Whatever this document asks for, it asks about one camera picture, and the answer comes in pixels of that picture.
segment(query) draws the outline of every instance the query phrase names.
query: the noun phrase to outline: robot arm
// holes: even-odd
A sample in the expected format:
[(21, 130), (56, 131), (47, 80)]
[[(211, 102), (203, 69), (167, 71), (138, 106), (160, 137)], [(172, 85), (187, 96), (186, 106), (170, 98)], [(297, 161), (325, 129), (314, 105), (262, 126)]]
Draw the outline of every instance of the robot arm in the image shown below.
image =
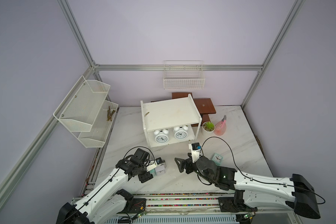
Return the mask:
[(139, 148), (130, 159), (121, 159), (93, 191), (74, 205), (66, 203), (60, 209), (56, 224), (99, 224), (120, 211), (129, 211), (133, 205), (133, 195), (119, 189), (136, 175), (142, 183), (153, 178), (149, 171), (161, 165), (162, 160), (158, 158), (145, 162), (148, 155), (148, 152)]
[(301, 175), (276, 178), (238, 172), (236, 169), (217, 166), (214, 161), (200, 155), (199, 143), (190, 144), (188, 159), (175, 158), (179, 171), (195, 172), (222, 190), (235, 190), (234, 198), (220, 201), (224, 211), (255, 212), (257, 207), (274, 207), (294, 210), (300, 216), (319, 219), (314, 188)]

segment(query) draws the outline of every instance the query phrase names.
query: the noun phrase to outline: clock face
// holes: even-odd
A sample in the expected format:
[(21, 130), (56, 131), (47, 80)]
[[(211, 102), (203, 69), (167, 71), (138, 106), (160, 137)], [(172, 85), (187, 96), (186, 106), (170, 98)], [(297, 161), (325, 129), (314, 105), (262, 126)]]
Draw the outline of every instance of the clock face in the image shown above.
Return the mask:
[(176, 132), (176, 133), (175, 133), (175, 137), (176, 137), (177, 139), (184, 139), (184, 138), (187, 137), (187, 133), (186, 133), (186, 132)]
[(221, 161), (223, 160), (223, 156), (221, 156), (221, 155), (215, 153), (214, 156), (213, 156), (213, 158), (212, 158), (212, 160), (213, 160), (216, 164), (220, 165)]
[(214, 160), (217, 161), (217, 162), (221, 162), (221, 156), (215, 154)]
[(168, 141), (168, 137), (167, 137), (167, 136), (160, 135), (160, 136), (156, 136), (156, 137), (155, 137), (155, 140), (156, 140), (156, 142), (158, 142), (158, 143), (166, 143), (166, 142)]

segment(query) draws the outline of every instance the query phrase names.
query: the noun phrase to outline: small alarm clock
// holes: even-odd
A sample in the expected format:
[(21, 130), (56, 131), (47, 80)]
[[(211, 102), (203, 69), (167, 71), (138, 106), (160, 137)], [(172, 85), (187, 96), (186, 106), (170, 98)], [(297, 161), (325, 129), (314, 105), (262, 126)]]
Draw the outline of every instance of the small alarm clock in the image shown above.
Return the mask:
[(154, 140), (159, 144), (166, 143), (169, 140), (168, 129), (156, 130), (153, 133), (155, 135)]
[(215, 164), (220, 166), (221, 161), (223, 160), (223, 156), (219, 155), (218, 153), (214, 153), (212, 160), (215, 162)]
[(173, 128), (174, 130), (174, 137), (178, 140), (182, 140), (186, 137), (188, 137), (188, 126), (184, 125), (184, 126), (180, 126), (180, 127), (175, 127)]

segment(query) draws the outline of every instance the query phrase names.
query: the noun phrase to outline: pink spray bottle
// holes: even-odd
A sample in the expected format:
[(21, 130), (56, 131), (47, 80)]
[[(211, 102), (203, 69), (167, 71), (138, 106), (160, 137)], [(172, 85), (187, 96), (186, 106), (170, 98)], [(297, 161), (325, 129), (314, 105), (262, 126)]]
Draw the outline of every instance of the pink spray bottle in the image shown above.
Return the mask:
[(225, 133), (226, 131), (225, 123), (226, 123), (226, 115), (224, 115), (224, 118), (215, 125), (214, 133), (217, 136), (222, 136)]

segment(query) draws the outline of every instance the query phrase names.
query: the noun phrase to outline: wire mesh rack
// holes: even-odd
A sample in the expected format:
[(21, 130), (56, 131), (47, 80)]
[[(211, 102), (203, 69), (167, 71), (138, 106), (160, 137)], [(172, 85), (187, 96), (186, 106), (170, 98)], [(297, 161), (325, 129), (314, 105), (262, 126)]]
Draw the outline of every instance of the wire mesh rack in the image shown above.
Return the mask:
[(70, 132), (89, 132), (97, 118), (110, 85), (84, 80), (75, 96), (57, 118)]
[(204, 88), (203, 61), (164, 61), (163, 86), (165, 90), (201, 90)]
[(110, 109), (110, 112), (112, 113), (114, 110), (117, 111), (117, 108), (118, 104), (106, 100), (103, 102), (102, 108), (99, 111), (91, 131), (81, 132), (78, 136), (78, 140), (86, 148), (100, 148), (104, 146), (116, 115), (116, 113), (113, 113), (111, 119), (108, 120), (107, 111)]

